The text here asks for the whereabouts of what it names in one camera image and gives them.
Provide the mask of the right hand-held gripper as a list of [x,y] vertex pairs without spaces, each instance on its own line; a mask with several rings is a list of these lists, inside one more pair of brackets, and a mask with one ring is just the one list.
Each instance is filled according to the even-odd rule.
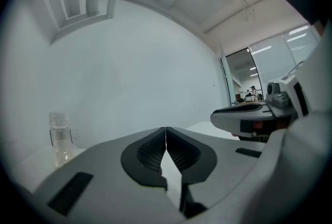
[[309,57],[277,81],[268,83],[266,103],[278,130],[312,113],[332,111],[332,39],[322,38]]

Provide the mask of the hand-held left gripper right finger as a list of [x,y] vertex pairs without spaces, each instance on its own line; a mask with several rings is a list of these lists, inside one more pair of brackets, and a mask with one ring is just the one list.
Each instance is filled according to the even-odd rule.
[[264,143],[237,141],[180,128],[165,130],[167,152],[182,175],[179,211],[199,215],[225,198],[249,173]]

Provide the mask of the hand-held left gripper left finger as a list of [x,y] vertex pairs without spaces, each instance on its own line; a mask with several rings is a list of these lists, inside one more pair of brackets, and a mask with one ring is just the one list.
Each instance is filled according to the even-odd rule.
[[34,197],[50,224],[181,224],[160,175],[164,127],[92,146],[49,175]]

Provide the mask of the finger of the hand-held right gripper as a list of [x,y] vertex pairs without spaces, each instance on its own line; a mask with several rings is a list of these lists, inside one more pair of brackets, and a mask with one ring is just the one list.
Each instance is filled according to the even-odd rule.
[[254,123],[273,120],[274,115],[266,103],[249,103],[215,110],[210,119],[218,129],[253,138],[259,135],[254,130]]

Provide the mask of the glass door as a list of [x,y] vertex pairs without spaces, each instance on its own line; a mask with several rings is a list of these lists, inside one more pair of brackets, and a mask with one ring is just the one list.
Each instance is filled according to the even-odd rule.
[[225,73],[225,77],[226,77],[230,105],[236,106],[237,105],[236,93],[234,90],[233,79],[232,79],[230,67],[229,67],[229,64],[228,64],[228,61],[227,61],[227,58],[226,58],[226,55],[224,53],[221,43],[219,43],[219,47],[220,47],[220,60],[223,65],[223,69],[224,69],[224,73]]

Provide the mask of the clear bottle with yellow liquid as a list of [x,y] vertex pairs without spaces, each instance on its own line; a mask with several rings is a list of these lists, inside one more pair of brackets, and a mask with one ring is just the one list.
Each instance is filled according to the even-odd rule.
[[59,168],[74,158],[70,119],[64,112],[53,111],[49,113],[48,120],[55,168]]

